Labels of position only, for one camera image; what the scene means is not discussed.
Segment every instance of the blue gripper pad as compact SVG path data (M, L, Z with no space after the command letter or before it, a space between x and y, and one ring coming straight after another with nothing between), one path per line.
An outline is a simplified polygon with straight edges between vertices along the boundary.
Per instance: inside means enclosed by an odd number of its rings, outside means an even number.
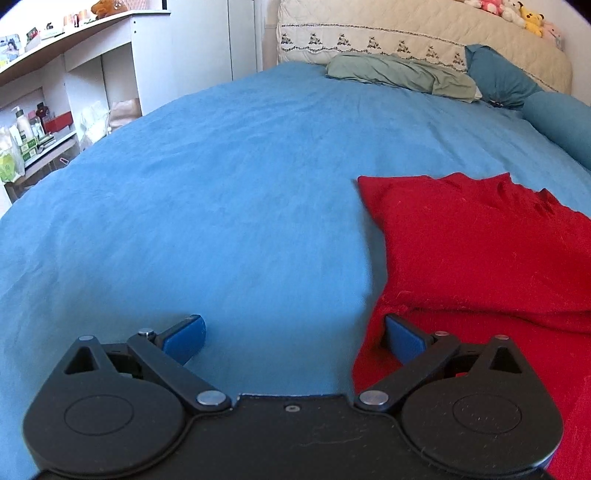
M429 335L394 315L386 317L386 337L390 351L403 365L433 343Z
M205 345L205 320L192 315L158 336L161 337L162 351L184 365Z

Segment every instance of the plastic bag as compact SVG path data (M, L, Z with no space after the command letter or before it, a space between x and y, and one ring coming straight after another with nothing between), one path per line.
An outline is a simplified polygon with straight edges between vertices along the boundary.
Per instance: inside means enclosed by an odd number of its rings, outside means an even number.
M91 145L97 143L107 134L109 122L109 109L95 102L85 107L80 114L80 126L84 130L80 140L80 149L86 150Z
M111 114L109 115L109 127L112 132L118 128L130 124L142 116L142 108L139 104L139 98L133 100L124 100L123 102L115 102L111 107Z
M25 174L25 163L12 141L8 128L0 127L0 181L2 184L18 180Z

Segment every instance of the red box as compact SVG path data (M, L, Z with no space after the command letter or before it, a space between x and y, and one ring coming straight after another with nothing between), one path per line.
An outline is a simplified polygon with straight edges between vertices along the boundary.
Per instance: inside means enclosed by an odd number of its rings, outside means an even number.
M72 118L72 112L66 112L63 115L55 117L49 122L43 123L43 128L45 128L46 134L54 134L65 127L69 127L73 123L74 119Z

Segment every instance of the blue bed sheet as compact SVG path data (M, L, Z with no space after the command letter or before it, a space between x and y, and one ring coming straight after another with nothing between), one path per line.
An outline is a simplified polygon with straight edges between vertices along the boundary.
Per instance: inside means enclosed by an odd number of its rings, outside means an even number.
M355 179L455 171L509 171L591 214L589 171L519 113L308 64L101 140L0 220L0 478L35 472L22 417L83 334L118 342L198 313L208 339L188 368L228 394L349 393L386 280Z

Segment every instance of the stuffed toy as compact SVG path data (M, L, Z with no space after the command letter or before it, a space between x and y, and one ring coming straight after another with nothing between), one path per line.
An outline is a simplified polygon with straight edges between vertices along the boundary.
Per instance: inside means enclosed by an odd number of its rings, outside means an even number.
M482 9L500 17L503 13L503 0L483 0Z
M90 8L90 11L96 15L97 20L127 12L127 10L127 5L123 0L99 0Z
M544 22L542 38L552 42L559 50L564 51L564 38L560 30L553 23Z
M464 0L464 3L474 8L482 8L482 2L480 0Z
M534 12L526 7L521 7L521 18L525 20L525 29L539 37L542 36L544 15Z
M525 20L521 18L521 7L523 4L516 0L503 0L502 17L508 22L514 23L518 27L525 28Z

